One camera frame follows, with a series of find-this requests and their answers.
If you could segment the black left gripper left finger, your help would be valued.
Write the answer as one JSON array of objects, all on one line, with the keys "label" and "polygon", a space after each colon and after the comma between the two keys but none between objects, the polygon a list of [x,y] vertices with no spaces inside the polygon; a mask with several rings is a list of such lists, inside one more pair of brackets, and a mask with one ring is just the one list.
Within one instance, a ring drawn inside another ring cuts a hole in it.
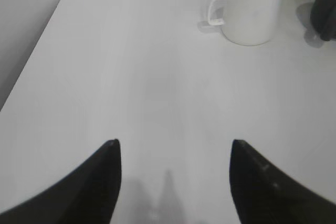
[{"label": "black left gripper left finger", "polygon": [[106,141],[62,180],[1,213],[1,223],[110,223],[121,175],[120,142]]}]

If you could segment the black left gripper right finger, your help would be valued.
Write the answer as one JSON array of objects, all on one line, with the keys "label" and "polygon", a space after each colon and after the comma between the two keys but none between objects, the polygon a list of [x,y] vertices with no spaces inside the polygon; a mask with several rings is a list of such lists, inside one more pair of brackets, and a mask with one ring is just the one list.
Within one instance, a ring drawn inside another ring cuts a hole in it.
[{"label": "black left gripper right finger", "polygon": [[244,140],[233,140],[230,192],[241,223],[335,223],[335,204],[301,185]]}]

